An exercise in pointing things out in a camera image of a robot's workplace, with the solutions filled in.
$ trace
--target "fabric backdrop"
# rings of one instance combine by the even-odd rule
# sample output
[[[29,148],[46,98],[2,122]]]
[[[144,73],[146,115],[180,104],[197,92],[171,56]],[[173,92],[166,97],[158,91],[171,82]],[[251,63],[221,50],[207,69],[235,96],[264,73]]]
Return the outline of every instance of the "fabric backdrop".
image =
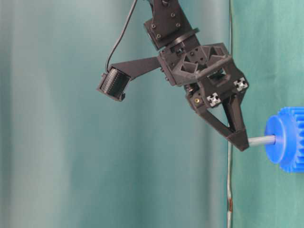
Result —
[[[225,227],[227,143],[183,88],[156,70],[122,103],[95,90],[132,1],[0,0],[1,227]],[[180,2],[228,45],[227,0]],[[113,62],[157,55],[151,17],[140,0]]]
[[[269,116],[304,106],[304,2],[233,0],[234,58],[250,89],[243,101],[249,136]],[[234,152],[234,228],[303,227],[304,175],[273,165],[263,147]]]

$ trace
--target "wire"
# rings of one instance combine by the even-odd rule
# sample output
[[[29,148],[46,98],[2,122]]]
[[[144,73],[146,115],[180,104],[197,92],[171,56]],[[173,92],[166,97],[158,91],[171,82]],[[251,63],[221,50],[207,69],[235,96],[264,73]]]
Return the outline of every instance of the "wire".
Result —
[[[129,12],[128,16],[127,16],[126,22],[125,22],[125,24],[123,26],[123,30],[122,30],[122,32],[121,32],[118,40],[116,41],[115,45],[113,46],[113,48],[112,48],[112,50],[111,50],[111,52],[110,52],[110,54],[109,54],[109,56],[108,56],[108,58],[106,60],[105,71],[108,72],[108,73],[109,73],[109,69],[108,68],[109,68],[109,63],[110,63],[111,57],[112,57],[113,53],[115,52],[116,48],[118,47],[120,41],[122,41],[124,33],[125,33],[125,31],[126,31],[126,29],[128,27],[128,24],[130,22],[131,16],[132,16],[133,11],[135,9],[136,3],[137,3],[137,0],[134,0],[133,4],[131,6],[130,12]]]
[[[232,24],[232,3],[229,0],[229,51],[233,55],[233,24]],[[232,174],[232,154],[233,145],[228,142],[228,167],[227,167],[227,228],[232,227],[232,212],[233,212],[233,199],[231,190],[231,174]]]

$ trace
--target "gear teeth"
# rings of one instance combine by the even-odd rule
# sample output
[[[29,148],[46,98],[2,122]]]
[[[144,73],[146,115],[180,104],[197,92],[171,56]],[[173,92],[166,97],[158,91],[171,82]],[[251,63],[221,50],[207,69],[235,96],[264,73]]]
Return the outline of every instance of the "gear teeth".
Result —
[[[293,159],[280,168],[285,172],[304,172],[304,107],[284,107],[278,112],[278,116],[282,115],[289,115],[297,129],[297,138]]]

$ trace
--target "metal rod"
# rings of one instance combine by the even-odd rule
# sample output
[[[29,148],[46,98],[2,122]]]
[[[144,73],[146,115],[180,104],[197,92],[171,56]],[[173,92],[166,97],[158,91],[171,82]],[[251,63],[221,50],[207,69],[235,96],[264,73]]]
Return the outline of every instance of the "metal rod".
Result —
[[[275,144],[276,137],[275,135],[269,135],[263,137],[249,138],[248,141],[249,146],[271,145]]]

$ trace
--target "blue gear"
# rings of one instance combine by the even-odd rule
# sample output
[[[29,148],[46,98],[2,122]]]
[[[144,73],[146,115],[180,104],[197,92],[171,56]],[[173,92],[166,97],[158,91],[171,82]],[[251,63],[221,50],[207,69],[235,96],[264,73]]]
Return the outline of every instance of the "blue gear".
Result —
[[[268,158],[286,172],[304,172],[304,107],[285,107],[268,119],[265,135],[275,144],[265,145]]]

